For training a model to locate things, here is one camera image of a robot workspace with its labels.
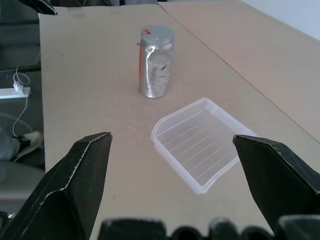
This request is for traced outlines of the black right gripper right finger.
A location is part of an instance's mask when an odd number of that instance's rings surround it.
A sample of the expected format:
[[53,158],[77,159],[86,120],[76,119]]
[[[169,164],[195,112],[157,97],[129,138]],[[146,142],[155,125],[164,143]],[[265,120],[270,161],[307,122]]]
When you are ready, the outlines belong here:
[[232,140],[251,195],[276,236],[320,236],[320,174],[285,144]]

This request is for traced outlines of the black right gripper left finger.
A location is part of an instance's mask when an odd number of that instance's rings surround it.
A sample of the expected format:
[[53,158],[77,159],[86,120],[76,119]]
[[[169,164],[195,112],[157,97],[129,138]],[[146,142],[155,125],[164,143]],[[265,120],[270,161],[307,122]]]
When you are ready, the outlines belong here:
[[101,132],[76,141],[0,230],[0,240],[89,240],[112,140],[111,132]]

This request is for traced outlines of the clear plastic tray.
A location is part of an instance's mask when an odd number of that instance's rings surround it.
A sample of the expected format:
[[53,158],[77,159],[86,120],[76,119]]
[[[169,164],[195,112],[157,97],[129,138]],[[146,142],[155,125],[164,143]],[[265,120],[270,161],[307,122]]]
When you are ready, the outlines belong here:
[[150,137],[186,184],[204,194],[239,162],[235,135],[256,133],[204,97],[160,119]]

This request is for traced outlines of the grey plastic jar lid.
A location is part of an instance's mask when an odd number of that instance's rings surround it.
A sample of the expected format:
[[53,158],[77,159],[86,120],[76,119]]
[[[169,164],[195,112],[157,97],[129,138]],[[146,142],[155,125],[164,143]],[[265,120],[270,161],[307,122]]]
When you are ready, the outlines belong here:
[[147,25],[141,29],[141,39],[149,45],[166,46],[174,42],[175,33],[165,25]]

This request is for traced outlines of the black and white shoe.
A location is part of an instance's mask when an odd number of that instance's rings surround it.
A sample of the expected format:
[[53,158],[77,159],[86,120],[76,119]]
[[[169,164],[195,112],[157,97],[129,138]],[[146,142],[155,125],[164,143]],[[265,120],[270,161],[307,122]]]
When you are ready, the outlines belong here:
[[44,136],[41,132],[34,131],[24,135],[15,136],[13,139],[17,140],[19,143],[18,152],[11,160],[12,162],[16,162],[23,156],[38,149],[44,141]]

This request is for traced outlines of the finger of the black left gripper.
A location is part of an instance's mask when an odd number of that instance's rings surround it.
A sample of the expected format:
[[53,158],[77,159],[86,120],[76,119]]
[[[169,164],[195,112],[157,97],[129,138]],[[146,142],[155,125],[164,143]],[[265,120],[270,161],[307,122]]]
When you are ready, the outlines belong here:
[[56,16],[58,12],[47,0],[18,0],[20,3],[24,4],[35,10],[39,14]]

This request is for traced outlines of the person's leg in grey trousers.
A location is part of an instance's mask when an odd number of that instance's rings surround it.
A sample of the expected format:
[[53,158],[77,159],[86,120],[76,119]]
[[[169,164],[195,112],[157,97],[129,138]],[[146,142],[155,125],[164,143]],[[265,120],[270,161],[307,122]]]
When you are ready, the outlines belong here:
[[19,140],[7,134],[7,132],[0,127],[0,161],[13,160],[19,152],[19,149]]

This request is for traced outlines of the silver foil jar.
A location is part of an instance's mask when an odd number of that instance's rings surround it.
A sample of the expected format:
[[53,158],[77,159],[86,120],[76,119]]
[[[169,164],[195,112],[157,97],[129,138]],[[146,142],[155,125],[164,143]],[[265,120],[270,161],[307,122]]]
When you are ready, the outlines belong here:
[[145,41],[139,48],[138,89],[147,98],[163,97],[168,90],[173,66],[174,45],[157,46]]

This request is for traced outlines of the white power strip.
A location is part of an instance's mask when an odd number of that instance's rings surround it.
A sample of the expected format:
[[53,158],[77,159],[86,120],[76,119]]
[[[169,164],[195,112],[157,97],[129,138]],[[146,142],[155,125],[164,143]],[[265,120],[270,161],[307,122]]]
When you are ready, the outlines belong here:
[[6,99],[20,99],[29,97],[32,93],[30,87],[25,87],[23,91],[16,91],[13,87],[12,88],[0,88],[0,100]]

